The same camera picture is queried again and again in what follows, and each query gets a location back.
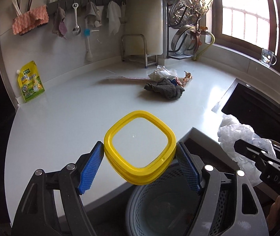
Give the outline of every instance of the window frame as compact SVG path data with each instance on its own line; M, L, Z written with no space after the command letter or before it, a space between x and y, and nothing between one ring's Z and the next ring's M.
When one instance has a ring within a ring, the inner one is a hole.
M275 2L278 10L279 26L277 26L277 17L275 10ZM268 0L269 14L270 14L270 37L268 49L275 53L277 45L277 27L279 27L278 50L275 54L277 63L272 66L275 70L280 72L280 0ZM262 48L249 43L245 40L238 39L226 34L222 34L223 28L223 3L222 0L213 0L212 5L212 33L215 36L215 43L238 52L244 53L257 60L261 59Z

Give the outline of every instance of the yellow lid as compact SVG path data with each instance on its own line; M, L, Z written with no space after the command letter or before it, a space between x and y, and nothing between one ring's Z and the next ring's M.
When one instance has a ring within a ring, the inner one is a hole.
M136 168L127 162L115 149L113 137L124 126L136 118L144 118L158 127L167 137L168 143L162 153L144 168ZM120 119L106 133L104 152L110 164L126 181L135 185L145 185L155 181L167 169L176 151L176 137L173 131L160 119L146 111L134 111Z

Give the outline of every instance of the glass mug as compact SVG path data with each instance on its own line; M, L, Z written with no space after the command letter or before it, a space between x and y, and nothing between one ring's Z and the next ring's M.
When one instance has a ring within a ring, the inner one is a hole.
M260 60L266 67L270 67L276 64L276 56L273 51L262 49L262 55Z

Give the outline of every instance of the cutting board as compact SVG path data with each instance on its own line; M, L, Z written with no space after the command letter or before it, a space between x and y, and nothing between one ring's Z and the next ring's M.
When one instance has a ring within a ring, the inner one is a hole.
M126 34L143 34L147 39L147 53L163 53L163 0L127 0ZM141 37L125 38L126 55L141 55Z

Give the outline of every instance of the seasoning pouch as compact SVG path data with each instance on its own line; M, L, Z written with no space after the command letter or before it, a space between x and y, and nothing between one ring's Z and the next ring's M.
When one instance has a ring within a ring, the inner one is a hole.
M44 87L34 61L24 65L21 70L17 71L17 74L19 75L18 84L26 102L44 92Z

